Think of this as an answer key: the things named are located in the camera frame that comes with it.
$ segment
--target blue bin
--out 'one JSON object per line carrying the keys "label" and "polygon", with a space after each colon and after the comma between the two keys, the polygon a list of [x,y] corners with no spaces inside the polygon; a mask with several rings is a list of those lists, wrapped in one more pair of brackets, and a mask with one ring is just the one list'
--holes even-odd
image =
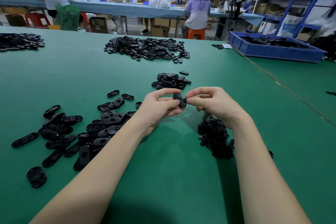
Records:
{"label": "blue bin", "polygon": [[[307,46],[308,48],[289,48],[289,47],[279,47],[279,46],[269,46],[261,44],[251,44],[246,42],[241,37],[249,36],[251,38],[264,37],[264,38],[285,38],[289,42],[299,43]],[[296,60],[296,61],[306,61],[306,62],[319,62],[321,58],[324,57],[326,51],[306,44],[304,42],[298,41],[290,37],[273,36],[273,35],[261,35],[252,34],[245,32],[230,32],[229,38],[227,40],[233,45],[237,50],[239,50],[245,56],[251,57],[261,57],[261,58],[272,58],[272,59],[284,59],[284,60]]]}

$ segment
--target black shorts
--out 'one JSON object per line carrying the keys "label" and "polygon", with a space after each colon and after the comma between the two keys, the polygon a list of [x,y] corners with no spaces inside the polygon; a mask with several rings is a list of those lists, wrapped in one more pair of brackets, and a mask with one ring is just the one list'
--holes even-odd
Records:
{"label": "black shorts", "polygon": [[[48,14],[49,14],[50,17],[56,18],[57,10],[49,10],[48,9],[47,11],[48,11]],[[81,23],[83,21],[83,19],[84,19],[83,16],[81,14],[79,14],[79,20],[78,20],[78,22]]]}

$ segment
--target hand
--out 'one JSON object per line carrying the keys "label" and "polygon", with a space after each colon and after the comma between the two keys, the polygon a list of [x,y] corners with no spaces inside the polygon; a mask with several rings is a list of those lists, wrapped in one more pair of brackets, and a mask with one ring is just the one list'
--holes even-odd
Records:
{"label": "hand", "polygon": [[236,121],[248,116],[245,110],[220,87],[199,87],[189,91],[185,97],[187,104],[196,106],[197,111],[204,108],[206,115],[215,115],[229,129]]}
{"label": "hand", "polygon": [[181,93],[179,89],[161,89],[146,95],[140,108],[132,119],[138,119],[147,127],[145,135],[149,135],[161,118],[179,114],[185,108],[180,108],[180,101],[173,98],[161,98],[164,95]]}

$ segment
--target green plastic bag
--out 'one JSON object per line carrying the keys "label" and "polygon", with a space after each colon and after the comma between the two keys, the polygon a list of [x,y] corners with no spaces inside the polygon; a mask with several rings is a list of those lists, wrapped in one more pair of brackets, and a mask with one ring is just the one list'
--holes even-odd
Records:
{"label": "green plastic bag", "polygon": [[57,10],[56,21],[57,25],[61,26],[61,30],[78,31],[78,20],[80,11],[74,5],[61,6],[55,5]]}

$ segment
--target green workbench mat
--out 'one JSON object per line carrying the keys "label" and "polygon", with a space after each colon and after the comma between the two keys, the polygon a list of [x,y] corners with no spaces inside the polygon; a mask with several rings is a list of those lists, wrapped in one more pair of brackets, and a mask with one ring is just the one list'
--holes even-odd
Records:
{"label": "green workbench mat", "polygon": [[[185,39],[191,58],[182,64],[138,62],[103,51],[116,35],[15,27],[0,27],[0,32],[36,33],[46,45],[0,54],[1,223],[29,222],[77,174],[77,157],[62,157],[44,169],[48,180],[41,188],[31,188],[26,179],[27,171],[40,166],[52,150],[41,137],[17,149],[11,143],[37,132],[46,109],[60,104],[61,112],[83,116],[73,126],[75,134],[81,133],[99,119],[97,105],[111,101],[108,92],[135,96],[119,109],[135,111],[135,103],[154,90],[151,83],[158,73],[180,70],[189,72],[186,78],[192,81],[183,96],[199,86],[220,86],[245,108],[308,217],[313,223],[336,222],[336,128],[235,50]],[[187,106],[160,122],[135,152],[103,223],[243,222],[235,159],[215,159],[200,146],[201,121],[202,113]]]}
{"label": "green workbench mat", "polygon": [[336,62],[250,59],[336,127]]}

